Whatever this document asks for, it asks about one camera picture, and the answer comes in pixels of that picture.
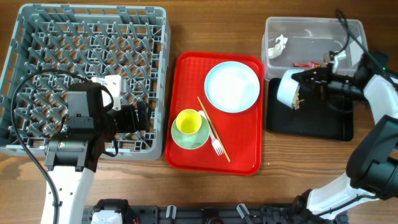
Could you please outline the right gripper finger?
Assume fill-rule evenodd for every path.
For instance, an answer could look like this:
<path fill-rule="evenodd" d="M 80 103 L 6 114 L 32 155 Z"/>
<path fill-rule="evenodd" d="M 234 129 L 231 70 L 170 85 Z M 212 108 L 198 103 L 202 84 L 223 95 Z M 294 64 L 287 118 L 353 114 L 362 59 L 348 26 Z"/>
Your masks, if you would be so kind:
<path fill-rule="evenodd" d="M 326 67 L 317 67 L 310 70 L 304 70 L 292 75 L 292 79 L 297 81 L 299 85 L 312 85 L 315 82 L 328 81 L 330 69 Z"/>
<path fill-rule="evenodd" d="M 319 97 L 321 100 L 328 99 L 328 83 L 326 81 L 309 81 L 310 91 Z"/>

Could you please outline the red sauce packet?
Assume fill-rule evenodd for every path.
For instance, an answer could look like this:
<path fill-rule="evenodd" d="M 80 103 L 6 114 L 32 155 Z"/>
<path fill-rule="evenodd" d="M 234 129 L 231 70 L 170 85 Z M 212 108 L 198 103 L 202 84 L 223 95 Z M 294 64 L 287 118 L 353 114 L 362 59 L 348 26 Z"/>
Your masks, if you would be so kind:
<path fill-rule="evenodd" d="M 325 64 L 317 62 L 305 62 L 305 63 L 293 63 L 292 66 L 299 68 L 320 68 L 320 67 L 325 67 Z"/>

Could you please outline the light blue bowl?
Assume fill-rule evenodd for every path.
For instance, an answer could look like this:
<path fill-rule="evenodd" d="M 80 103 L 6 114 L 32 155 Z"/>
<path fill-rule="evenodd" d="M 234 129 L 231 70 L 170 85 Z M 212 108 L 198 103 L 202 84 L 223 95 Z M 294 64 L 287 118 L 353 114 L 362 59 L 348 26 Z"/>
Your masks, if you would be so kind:
<path fill-rule="evenodd" d="M 296 91 L 299 91 L 299 83 L 292 79 L 292 75 L 298 72 L 303 72 L 304 69 L 296 68 L 286 70 L 278 87 L 277 100 L 284 105 L 292 108 L 292 101 Z"/>

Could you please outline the white napkin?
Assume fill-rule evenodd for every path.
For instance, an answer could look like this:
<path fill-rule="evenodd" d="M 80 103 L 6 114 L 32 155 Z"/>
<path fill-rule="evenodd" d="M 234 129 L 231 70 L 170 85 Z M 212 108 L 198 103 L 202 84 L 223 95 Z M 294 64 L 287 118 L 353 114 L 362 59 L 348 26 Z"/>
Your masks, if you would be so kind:
<path fill-rule="evenodd" d="M 285 49 L 285 45 L 288 41 L 287 37 L 284 37 L 283 34 L 281 34 L 279 37 L 275 39 L 275 46 L 269 47 L 267 50 L 268 53 L 268 58 L 273 59 L 278 56 L 280 56 Z"/>

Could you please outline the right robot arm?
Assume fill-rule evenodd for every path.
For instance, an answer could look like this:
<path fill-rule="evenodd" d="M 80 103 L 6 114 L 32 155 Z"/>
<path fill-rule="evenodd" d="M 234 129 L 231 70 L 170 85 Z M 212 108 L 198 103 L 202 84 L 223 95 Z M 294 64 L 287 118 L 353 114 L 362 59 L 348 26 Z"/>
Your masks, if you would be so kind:
<path fill-rule="evenodd" d="M 397 196 L 397 74 L 385 68 L 388 56 L 363 54 L 352 78 L 314 68 L 288 75 L 294 88 L 350 96 L 368 102 L 374 128 L 350 155 L 345 172 L 319 189 L 295 198 L 290 209 L 293 223 L 322 223 L 365 202 Z"/>

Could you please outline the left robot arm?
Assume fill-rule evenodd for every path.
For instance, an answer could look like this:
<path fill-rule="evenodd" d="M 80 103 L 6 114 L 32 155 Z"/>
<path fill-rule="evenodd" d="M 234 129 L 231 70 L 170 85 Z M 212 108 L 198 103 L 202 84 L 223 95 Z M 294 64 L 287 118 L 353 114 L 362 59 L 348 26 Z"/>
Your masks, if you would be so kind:
<path fill-rule="evenodd" d="M 80 223 L 98 159 L 106 153 L 105 142 L 115 141 L 117 133 L 149 129 L 150 106 L 113 109 L 103 103 L 109 90 L 91 81 L 72 84 L 67 92 L 68 114 L 62 123 L 66 131 L 54 134 L 45 146 L 45 166 L 54 189 L 48 189 L 42 223 Z"/>

